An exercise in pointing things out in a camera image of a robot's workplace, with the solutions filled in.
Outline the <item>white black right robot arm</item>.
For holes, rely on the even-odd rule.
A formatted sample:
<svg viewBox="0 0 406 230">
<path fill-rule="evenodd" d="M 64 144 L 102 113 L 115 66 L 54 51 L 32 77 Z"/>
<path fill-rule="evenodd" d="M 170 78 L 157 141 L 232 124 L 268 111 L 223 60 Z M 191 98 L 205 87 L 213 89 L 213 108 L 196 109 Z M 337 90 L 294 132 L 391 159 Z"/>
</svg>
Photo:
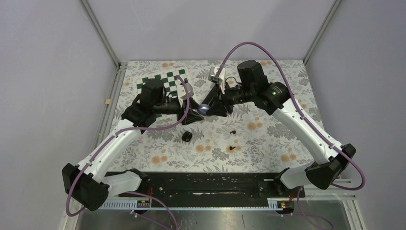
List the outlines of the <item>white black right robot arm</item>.
<svg viewBox="0 0 406 230">
<path fill-rule="evenodd" d="M 212 67 L 209 80 L 215 83 L 198 111 L 207 116 L 226 117 L 236 104 L 252 102 L 282 122 L 304 144 L 313 156 L 313 162 L 296 168 L 287 168 L 276 177 L 275 193 L 287 197 L 293 189 L 312 184 L 326 190 L 346 169 L 356 149 L 352 144 L 343 145 L 327 134 L 303 108 L 298 105 L 281 82 L 269 82 L 260 63 L 244 61 L 237 66 L 241 82 L 229 86 L 225 71 Z"/>
</svg>

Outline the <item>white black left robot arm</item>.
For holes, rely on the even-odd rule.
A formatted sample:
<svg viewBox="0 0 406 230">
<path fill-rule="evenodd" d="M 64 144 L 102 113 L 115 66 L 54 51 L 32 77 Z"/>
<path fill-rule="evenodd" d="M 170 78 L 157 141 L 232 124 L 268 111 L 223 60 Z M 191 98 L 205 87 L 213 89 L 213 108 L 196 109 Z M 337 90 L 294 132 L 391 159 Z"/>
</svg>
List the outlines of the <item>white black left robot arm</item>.
<svg viewBox="0 0 406 230">
<path fill-rule="evenodd" d="M 71 199 L 90 211 L 99 209 L 110 197 L 132 192 L 137 197 L 147 194 L 149 177 L 130 169 L 108 176 L 107 172 L 115 160 L 145 131 L 161 131 L 179 124 L 201 121 L 195 112 L 198 105 L 193 100 L 193 87 L 179 75 L 176 98 L 167 96 L 163 80 L 148 79 L 141 92 L 128 106 L 113 131 L 86 158 L 78 164 L 68 163 L 62 169 L 64 189 L 68 195 L 66 213 L 70 212 Z"/>
</svg>

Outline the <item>purple earbud charging case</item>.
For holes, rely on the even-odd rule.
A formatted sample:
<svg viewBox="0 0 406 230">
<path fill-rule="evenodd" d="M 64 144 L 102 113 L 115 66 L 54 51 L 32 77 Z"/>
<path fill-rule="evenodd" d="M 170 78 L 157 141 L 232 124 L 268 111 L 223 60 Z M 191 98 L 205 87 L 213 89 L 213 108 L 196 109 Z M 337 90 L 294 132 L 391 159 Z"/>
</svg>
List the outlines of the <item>purple earbud charging case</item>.
<svg viewBox="0 0 406 230">
<path fill-rule="evenodd" d="M 206 115 L 207 115 L 207 112 L 209 111 L 209 109 L 210 109 L 210 106 L 209 106 L 209 105 L 207 105 L 207 104 L 200 104 L 200 105 L 198 106 L 197 112 L 198 112 L 199 114 L 203 115 L 203 116 L 206 116 Z"/>
</svg>

